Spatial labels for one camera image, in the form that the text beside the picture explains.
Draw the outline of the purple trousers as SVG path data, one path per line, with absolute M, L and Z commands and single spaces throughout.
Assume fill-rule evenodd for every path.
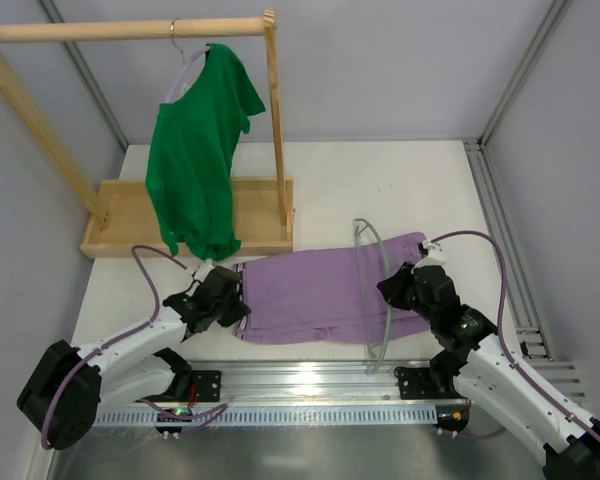
M 420 232 L 386 240 L 391 273 L 420 260 Z M 262 345 L 318 341 L 366 344 L 354 247 L 305 250 L 236 264 L 251 314 L 234 335 Z M 426 331 L 411 311 L 392 309 L 390 340 Z

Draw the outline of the mint green clothes hanger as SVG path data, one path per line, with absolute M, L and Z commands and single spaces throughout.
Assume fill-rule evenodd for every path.
M 375 375 L 385 360 L 393 319 L 392 308 L 379 297 L 376 287 L 391 273 L 389 255 L 380 234 L 365 218 L 353 220 L 353 239 L 369 362 L 367 373 Z

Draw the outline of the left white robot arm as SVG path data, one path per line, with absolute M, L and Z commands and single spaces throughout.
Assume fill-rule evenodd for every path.
M 146 320 L 90 344 L 49 346 L 17 399 L 44 449 L 76 444 L 95 420 L 136 401 L 215 402 L 220 374 L 195 371 L 176 345 L 212 324 L 231 327 L 250 312 L 242 276 L 206 263 L 190 287 L 157 305 Z

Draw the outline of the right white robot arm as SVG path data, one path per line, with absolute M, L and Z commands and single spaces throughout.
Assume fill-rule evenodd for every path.
M 600 479 L 600 419 L 500 342 L 496 325 L 463 303 L 441 266 L 405 263 L 377 285 L 385 302 L 424 319 L 442 350 L 436 382 L 477 404 L 536 458 L 547 479 Z

